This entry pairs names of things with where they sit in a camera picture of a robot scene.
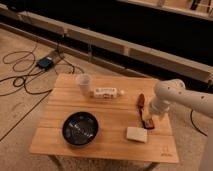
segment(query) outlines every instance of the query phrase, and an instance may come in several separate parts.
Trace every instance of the paper cup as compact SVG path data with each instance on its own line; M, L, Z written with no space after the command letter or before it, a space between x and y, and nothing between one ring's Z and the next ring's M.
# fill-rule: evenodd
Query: paper cup
M90 94L91 77L89 74L79 74L75 78L76 84L79 86L81 93L85 96Z

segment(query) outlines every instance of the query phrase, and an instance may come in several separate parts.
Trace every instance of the floor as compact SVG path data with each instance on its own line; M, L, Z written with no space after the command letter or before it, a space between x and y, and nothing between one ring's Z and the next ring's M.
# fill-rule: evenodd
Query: floor
M2 63L2 57L8 53L19 50L31 50L35 42L24 37L15 35L6 30L0 29L0 79L8 76L14 76L12 64L5 65ZM38 44L35 55L41 58L47 55L52 49ZM17 59L18 55L11 56L11 59ZM119 75L110 70L93 65L87 61L77 59L66 54L66 59L72 64L84 69L89 74L100 75ZM17 66L17 68L26 67L26 63ZM69 68L60 65L57 71L69 72ZM44 91L52 88L57 75L54 70L32 81L28 88L31 91ZM14 90L11 86L11 80L0 83L0 94ZM0 97L0 138L20 119L24 114L37 103L43 95L28 95L23 90L20 92ZM29 145L35 133L36 125L45 107L45 99L38 107L35 108L20 124L0 142L0 166L1 171L55 171L56 166L47 156L33 155L28 152ZM170 111L170 119L174 137L177 143L179 153L179 164L160 164L156 171L196 171L199 168L200 159L206 137L197 133L191 126L189 120L190 109L174 104ZM197 125L208 133L208 127L212 120L196 113L194 115ZM59 157L66 170L76 171L129 171L142 170L148 163L134 161L113 161L103 159L84 159L72 157Z

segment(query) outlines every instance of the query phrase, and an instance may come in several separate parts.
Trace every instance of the power strip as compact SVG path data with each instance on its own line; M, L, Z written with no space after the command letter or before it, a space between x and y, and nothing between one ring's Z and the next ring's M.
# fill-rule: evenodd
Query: power strip
M47 71L63 59L64 59L64 56L61 56L60 52L57 52L56 50L54 50L50 52L47 56L40 59L36 63L36 66L39 67L40 69L44 69Z

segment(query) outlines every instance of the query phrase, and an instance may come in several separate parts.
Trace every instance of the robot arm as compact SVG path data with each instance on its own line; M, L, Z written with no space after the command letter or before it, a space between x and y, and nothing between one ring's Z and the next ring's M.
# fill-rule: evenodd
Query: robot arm
M149 104L150 113L168 112L170 104L177 102L213 118L213 94L186 90L183 81L178 79L161 81L155 85L154 91L156 97ZM211 171L213 168L213 126L208 134L199 171Z
M186 90L179 79L161 81L155 85L154 91L156 97L149 106L151 113L168 112L170 104L177 102L213 118L213 94Z

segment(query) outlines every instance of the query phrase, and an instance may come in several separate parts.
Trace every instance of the black bowl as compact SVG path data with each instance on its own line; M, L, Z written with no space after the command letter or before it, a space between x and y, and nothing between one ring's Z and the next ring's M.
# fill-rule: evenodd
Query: black bowl
M64 139L71 145L82 146L91 142L98 132L96 118L88 112L72 114L63 125Z

